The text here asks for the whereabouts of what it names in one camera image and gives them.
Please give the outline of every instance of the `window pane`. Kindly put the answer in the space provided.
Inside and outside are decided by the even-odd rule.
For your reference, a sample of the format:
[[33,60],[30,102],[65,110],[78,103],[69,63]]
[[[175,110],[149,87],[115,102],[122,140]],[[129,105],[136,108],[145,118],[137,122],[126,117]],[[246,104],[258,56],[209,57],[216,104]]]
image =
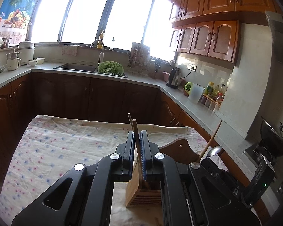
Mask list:
[[169,22],[171,5],[169,0],[155,0],[144,39],[144,44],[150,47],[150,56],[166,61],[175,55],[169,48],[173,31]]
[[140,43],[152,0],[115,0],[106,26],[104,45],[131,50]]
[[32,29],[33,42],[55,42],[69,0],[42,0]]
[[91,44],[107,0],[73,0],[62,41]]

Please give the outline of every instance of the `dish rack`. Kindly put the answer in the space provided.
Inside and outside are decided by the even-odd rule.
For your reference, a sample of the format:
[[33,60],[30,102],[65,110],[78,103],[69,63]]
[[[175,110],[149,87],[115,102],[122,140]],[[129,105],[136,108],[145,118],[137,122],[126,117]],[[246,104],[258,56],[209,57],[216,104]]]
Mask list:
[[129,72],[148,76],[150,64],[150,47],[133,42],[128,61]]

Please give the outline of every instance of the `countertop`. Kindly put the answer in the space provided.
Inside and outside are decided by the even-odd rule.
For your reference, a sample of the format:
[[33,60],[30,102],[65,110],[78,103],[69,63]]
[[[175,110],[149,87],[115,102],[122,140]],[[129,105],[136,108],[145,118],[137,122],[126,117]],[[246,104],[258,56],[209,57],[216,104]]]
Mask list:
[[[166,86],[166,83],[162,80],[155,80],[150,77],[133,75],[127,73],[128,78],[122,78],[117,76],[108,76],[97,73],[89,72],[79,72],[66,69],[54,69],[64,63],[47,63],[36,65],[31,67],[29,65],[24,65],[15,71],[4,71],[0,74],[0,87],[10,83],[11,81],[26,75],[30,72],[45,72],[45,73],[59,73],[59,74],[69,74],[77,76],[87,76],[93,78],[109,79],[127,83],[133,83],[143,86],[150,86],[159,88],[167,96],[169,96],[176,104],[178,104],[188,115],[190,115],[203,129],[205,129],[210,135],[216,130],[220,118],[215,115],[212,110],[209,110],[204,105],[198,103],[194,104],[183,94],[182,89],[173,89]],[[216,142],[223,147],[223,149],[228,153],[228,155],[234,160],[234,162],[239,166],[239,168],[244,172],[249,180],[254,176],[256,167],[254,164],[246,157],[243,151],[250,147],[256,142],[255,139],[248,138],[243,139],[233,128],[231,128],[227,123],[222,122],[217,135],[215,136]],[[262,200],[269,212],[272,215],[278,208],[278,200],[271,188],[268,188],[262,196]]]

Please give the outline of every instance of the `plastic pitcher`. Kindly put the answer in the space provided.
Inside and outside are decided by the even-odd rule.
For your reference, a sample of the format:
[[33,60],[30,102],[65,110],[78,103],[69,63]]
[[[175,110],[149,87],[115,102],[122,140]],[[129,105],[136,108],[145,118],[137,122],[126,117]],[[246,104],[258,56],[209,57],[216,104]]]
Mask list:
[[197,84],[193,83],[190,89],[189,100],[195,104],[198,103],[203,91],[204,87],[198,86]]

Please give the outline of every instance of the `rice cooker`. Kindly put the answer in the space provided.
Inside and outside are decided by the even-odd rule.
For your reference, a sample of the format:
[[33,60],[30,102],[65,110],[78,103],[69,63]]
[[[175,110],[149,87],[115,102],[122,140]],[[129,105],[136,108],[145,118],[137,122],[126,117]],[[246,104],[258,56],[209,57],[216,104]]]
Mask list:
[[28,64],[29,60],[33,60],[33,53],[35,51],[35,43],[31,41],[23,41],[19,43],[18,52],[22,65]]

